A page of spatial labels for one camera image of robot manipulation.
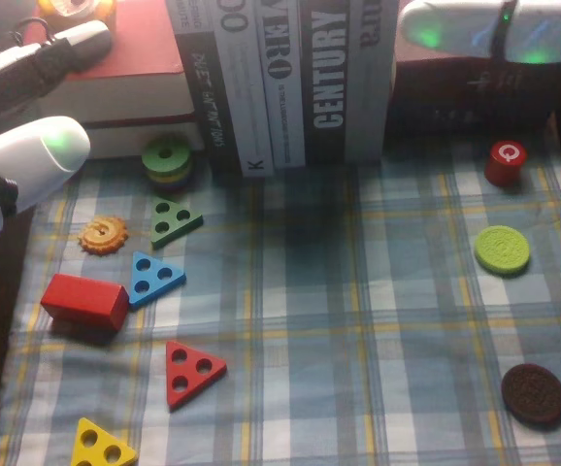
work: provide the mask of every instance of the green triangle block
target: green triangle block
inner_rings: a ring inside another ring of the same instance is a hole
[[[175,202],[153,198],[151,245],[155,250],[189,233],[203,224],[203,216]]]

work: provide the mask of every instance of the blue triangle block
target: blue triangle block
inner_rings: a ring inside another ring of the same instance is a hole
[[[134,252],[129,292],[129,304],[132,307],[142,306],[183,283],[185,273],[182,269],[142,252]]]

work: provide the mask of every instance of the table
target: table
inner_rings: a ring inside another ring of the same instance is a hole
[[[561,380],[561,153],[523,137],[521,188],[485,180],[489,138],[417,139],[380,167],[290,172],[171,197],[205,226],[154,256],[187,284],[131,312],[111,341],[52,325],[54,273],[129,287],[149,253],[152,191],[136,160],[88,163],[35,214],[0,397],[0,465],[68,465],[86,416],[141,466],[561,464],[561,427],[504,409],[521,362]],[[122,216],[117,254],[83,253],[95,215]],[[532,258],[503,280],[474,259],[488,225]],[[227,376],[169,414],[165,344],[223,357]]]

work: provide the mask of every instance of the dark brown round cookie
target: dark brown round cookie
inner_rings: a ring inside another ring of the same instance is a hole
[[[523,422],[550,425],[561,420],[561,382],[537,364],[512,367],[501,393],[507,409]]]

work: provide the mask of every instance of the orange gear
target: orange gear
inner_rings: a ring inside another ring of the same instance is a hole
[[[78,238],[83,250],[97,255],[110,254],[125,244],[127,225],[116,216],[97,216]]]

